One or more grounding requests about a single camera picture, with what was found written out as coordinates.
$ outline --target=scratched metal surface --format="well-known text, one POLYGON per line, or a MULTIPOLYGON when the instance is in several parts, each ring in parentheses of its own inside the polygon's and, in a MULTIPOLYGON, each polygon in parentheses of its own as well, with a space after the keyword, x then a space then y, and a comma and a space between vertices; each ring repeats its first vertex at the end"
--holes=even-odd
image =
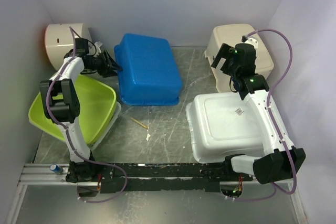
MULTIPOLYGON (((174 48, 183 88, 176 106, 129 106, 119 99, 117 77, 94 78, 113 87, 122 105, 114 126, 93 151, 96 160, 125 163, 187 163, 194 162, 191 136, 185 107, 198 94, 216 93, 215 78, 204 57, 203 48, 174 48), (147 130, 130 120, 133 117, 149 126, 147 130)), ((65 143, 43 133, 35 163, 67 163, 69 152, 65 143)))
MULTIPOLYGON (((271 185, 245 185, 244 198, 271 194, 271 185)), ((102 200, 108 195, 98 195, 102 200)), ((231 202, 220 193, 134 191, 102 204, 77 200, 75 186, 28 186, 17 224, 59 223, 298 223, 291 198, 231 202)))

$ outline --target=gray wall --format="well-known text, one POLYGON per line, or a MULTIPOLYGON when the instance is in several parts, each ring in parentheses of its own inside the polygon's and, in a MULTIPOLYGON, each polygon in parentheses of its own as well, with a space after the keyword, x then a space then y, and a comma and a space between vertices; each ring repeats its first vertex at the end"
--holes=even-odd
POLYGON ((51 23, 39 0, 0 0, 0 223, 4 223, 23 165, 37 149, 41 131, 28 109, 41 79, 52 73, 44 55, 44 28, 51 23))
MULTIPOLYGON (((290 137, 306 151, 298 182, 309 223, 335 223, 336 197, 336 1, 283 0, 269 27, 282 31, 293 46, 293 63, 274 100, 290 137)), ((277 35, 263 36, 280 77, 288 47, 277 35)))
POLYGON ((57 23, 84 22, 112 48, 125 33, 205 46, 218 25, 268 25, 281 0, 42 0, 57 23))

